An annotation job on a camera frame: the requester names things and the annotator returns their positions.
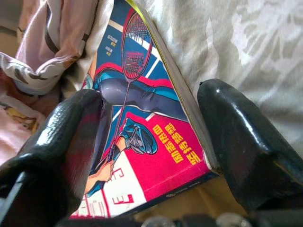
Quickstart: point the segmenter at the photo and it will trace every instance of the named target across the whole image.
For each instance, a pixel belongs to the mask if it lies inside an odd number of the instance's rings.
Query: blue shoe
[[[120,136],[124,137],[126,149],[132,148],[138,154],[153,155],[158,146],[150,131],[142,124],[126,119]]]

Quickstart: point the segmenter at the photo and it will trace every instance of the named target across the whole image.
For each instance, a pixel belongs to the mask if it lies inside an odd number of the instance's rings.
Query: manga book
[[[212,177],[140,14],[115,1],[83,84],[102,95],[92,169],[71,218],[108,218],[149,207]]]

